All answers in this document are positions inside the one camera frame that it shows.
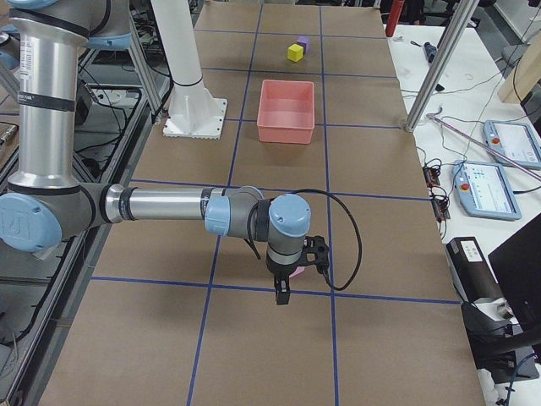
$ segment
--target pink object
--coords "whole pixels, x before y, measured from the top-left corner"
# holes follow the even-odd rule
[[[314,121],[314,82],[263,80],[257,115],[262,142],[309,144]]]
[[[299,38],[297,38],[297,45],[303,47],[303,55],[306,55],[310,50],[310,39],[307,36],[300,36]]]
[[[306,269],[305,266],[297,266],[297,269],[295,270],[294,273],[292,273],[289,277],[296,277],[297,275],[300,275],[301,273],[304,272],[304,270]]]

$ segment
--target white desk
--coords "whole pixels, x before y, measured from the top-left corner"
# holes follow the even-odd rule
[[[418,91],[429,70],[423,48],[412,45],[410,41],[415,41],[418,44],[424,44],[426,41],[437,44],[442,33],[443,29],[440,27],[407,25],[396,27],[394,38],[389,39],[388,42],[396,73],[403,90]],[[396,41],[396,38],[400,36],[403,38],[403,41]],[[479,117],[493,89],[496,86],[499,88],[503,83],[503,80],[500,80],[501,75],[498,72],[498,68],[475,30],[467,29],[447,65],[444,75],[440,79],[440,84],[445,87],[443,93],[467,89],[480,82],[484,82],[493,75],[495,77],[470,91],[434,95],[425,113],[436,112],[438,107],[442,106],[443,113],[441,116],[452,116],[462,120],[509,120],[524,116],[525,114],[520,106],[500,102],[496,89],[483,115]],[[414,95],[414,93],[402,92],[402,94],[405,96],[404,102],[406,109],[409,110],[415,99],[408,96]],[[468,134],[473,132],[473,136],[477,140],[483,139],[482,124],[476,126],[475,123],[461,123],[449,118],[445,120]],[[529,122],[527,118],[519,121]],[[414,135],[417,145],[426,151],[427,161],[436,157],[440,158],[443,163],[452,163],[457,159],[462,159],[461,155],[442,147],[440,128],[436,123],[423,118],[419,126],[415,129]],[[447,129],[443,129],[443,138],[445,140],[445,146],[452,150],[464,152],[467,149],[467,141]],[[493,161],[489,153],[475,145],[471,145],[467,149],[466,155],[468,160],[471,161]],[[419,156],[422,161],[424,158],[423,153],[419,152]],[[487,255],[541,212],[541,190],[539,190],[516,197],[522,212],[522,219],[519,221],[505,222],[469,217],[460,206],[456,193],[452,191],[451,170],[451,165],[443,166],[440,175],[440,182],[443,188],[451,195],[451,206],[449,209],[451,220],[447,222],[444,243],[459,236],[474,236],[478,240],[482,251]],[[538,183],[534,179],[529,178],[526,174],[521,173],[515,168],[506,167],[505,172],[514,190],[525,190],[538,186]],[[504,386],[498,386],[501,396],[505,395]],[[518,382],[514,388],[516,392],[511,395],[511,404],[513,406],[539,406],[541,404],[541,380]]]

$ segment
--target computer monitor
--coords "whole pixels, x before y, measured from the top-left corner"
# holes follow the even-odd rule
[[[516,344],[529,343],[541,357],[541,214],[492,251],[489,262],[524,331]]]

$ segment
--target purple cube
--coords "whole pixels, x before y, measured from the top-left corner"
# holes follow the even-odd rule
[[[303,55],[306,55],[310,50],[310,39],[307,36],[297,38],[297,45],[303,47]]]

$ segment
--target yellow cube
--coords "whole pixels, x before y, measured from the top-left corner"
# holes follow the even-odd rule
[[[287,49],[287,59],[298,62],[303,58],[304,48],[298,44],[293,44]]]

